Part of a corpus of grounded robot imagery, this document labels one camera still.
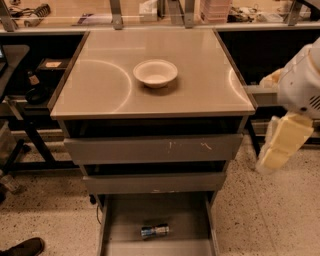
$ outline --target drawer front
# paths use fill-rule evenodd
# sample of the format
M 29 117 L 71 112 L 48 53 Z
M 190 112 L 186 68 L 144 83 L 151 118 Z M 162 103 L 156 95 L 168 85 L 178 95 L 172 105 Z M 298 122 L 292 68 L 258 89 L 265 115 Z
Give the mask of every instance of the drawer front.
M 242 134 L 65 139 L 78 165 L 234 159 Z
M 224 172 L 166 175 L 85 176 L 89 194 L 171 193 L 218 191 L 226 179 Z

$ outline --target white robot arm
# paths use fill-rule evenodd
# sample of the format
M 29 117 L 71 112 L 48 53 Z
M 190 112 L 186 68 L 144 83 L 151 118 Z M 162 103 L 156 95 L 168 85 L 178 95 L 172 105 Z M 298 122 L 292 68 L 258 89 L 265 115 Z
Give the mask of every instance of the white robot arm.
M 260 82 L 277 87 L 278 103 L 288 110 L 269 123 L 256 169 L 271 173 L 281 168 L 313 133 L 320 119 L 320 38 L 304 46 L 287 64 Z

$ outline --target ceramic bowl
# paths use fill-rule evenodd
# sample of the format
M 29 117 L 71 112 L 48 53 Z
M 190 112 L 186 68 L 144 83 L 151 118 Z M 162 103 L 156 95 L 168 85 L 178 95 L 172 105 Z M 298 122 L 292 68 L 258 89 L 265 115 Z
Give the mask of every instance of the ceramic bowl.
M 177 67 L 165 60 L 147 60 L 133 69 L 136 79 L 150 88 L 161 88 L 178 75 Z

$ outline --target drawer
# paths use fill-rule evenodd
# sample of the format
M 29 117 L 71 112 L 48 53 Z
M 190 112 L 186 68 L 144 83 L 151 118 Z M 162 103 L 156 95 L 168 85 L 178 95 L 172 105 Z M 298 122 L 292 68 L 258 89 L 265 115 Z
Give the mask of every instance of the drawer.
M 65 139 L 78 165 L 234 159 L 242 134 Z
M 204 193 L 113 195 L 105 200 L 98 255 L 213 256 L 214 231 Z M 165 236 L 141 228 L 167 224 Z
M 89 194 L 170 193 L 191 191 L 218 191 L 226 179 L 225 172 L 198 172 L 167 174 L 132 174 L 85 176 Z

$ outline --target bowl rim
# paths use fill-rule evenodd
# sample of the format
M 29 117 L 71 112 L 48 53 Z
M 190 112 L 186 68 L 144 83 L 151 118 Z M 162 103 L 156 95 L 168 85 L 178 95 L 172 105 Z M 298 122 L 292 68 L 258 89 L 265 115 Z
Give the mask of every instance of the bowl rim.
M 141 79 L 141 77 L 139 77 L 137 75 L 137 70 L 139 68 L 141 68 L 141 66 L 144 66 L 145 64 L 148 64 L 148 63 L 159 63 L 159 62 L 162 62 L 162 63 L 165 63 L 165 64 L 168 64 L 170 67 L 172 67 L 172 70 L 174 71 L 174 75 L 172 76 L 172 78 L 170 79 L 166 79 L 165 81 L 163 81 L 162 83 L 168 83 L 172 80 L 174 80 L 177 75 L 178 75 L 178 69 L 176 67 L 176 65 L 174 65 L 172 62 L 170 61 L 167 61 L 167 60 L 162 60 L 162 59 L 150 59 L 150 60 L 145 60 L 145 61 L 142 61 L 140 63 L 138 63 L 134 69 L 133 69 L 133 74 L 135 76 L 135 78 L 137 78 L 140 82 L 143 82 L 143 83 L 146 83 L 146 84 L 152 84 L 152 85 L 155 85 L 155 84 L 162 84 L 162 83 L 158 83 L 158 82 L 146 82 L 144 79 Z

